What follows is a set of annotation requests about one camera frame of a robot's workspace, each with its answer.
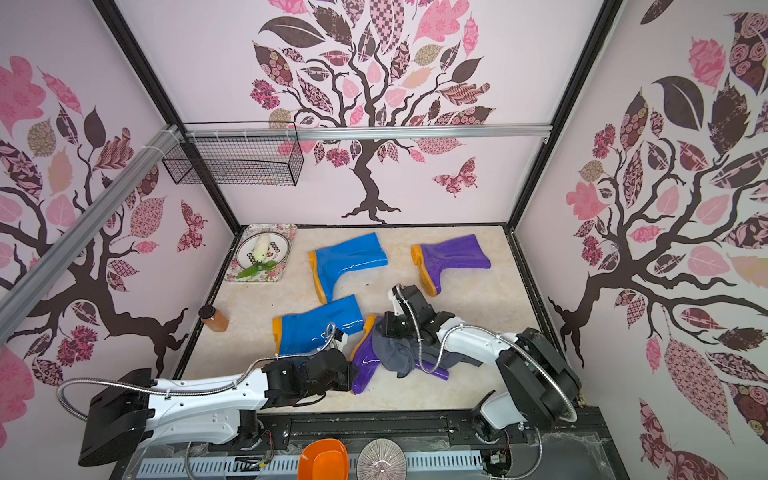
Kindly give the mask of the grey cloth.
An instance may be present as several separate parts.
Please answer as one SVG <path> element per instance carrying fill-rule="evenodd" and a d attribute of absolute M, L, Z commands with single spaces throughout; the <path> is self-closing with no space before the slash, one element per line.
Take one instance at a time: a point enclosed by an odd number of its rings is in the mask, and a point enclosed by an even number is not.
<path fill-rule="evenodd" d="M 481 362 L 469 356 L 444 350 L 439 356 L 439 348 L 423 342 L 422 355 L 419 355 L 419 344 L 416 339 L 397 339 L 386 337 L 375 327 L 372 338 L 373 351 L 389 371 L 396 372 L 398 378 L 408 376 L 413 370 L 437 376 L 447 380 L 449 370 L 460 363 L 479 367 Z"/>

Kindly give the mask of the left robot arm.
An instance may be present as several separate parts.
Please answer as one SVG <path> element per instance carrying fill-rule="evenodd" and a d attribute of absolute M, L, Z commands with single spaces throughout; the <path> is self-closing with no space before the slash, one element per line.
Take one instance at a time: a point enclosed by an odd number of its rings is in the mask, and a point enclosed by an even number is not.
<path fill-rule="evenodd" d="M 90 401 L 81 467 L 120 461 L 159 445 L 206 443 L 249 451 L 262 441 L 260 410 L 307 406 L 330 391 L 351 390 L 359 369 L 338 349 L 288 356 L 244 374 L 182 381 L 146 369 L 100 381 Z"/>

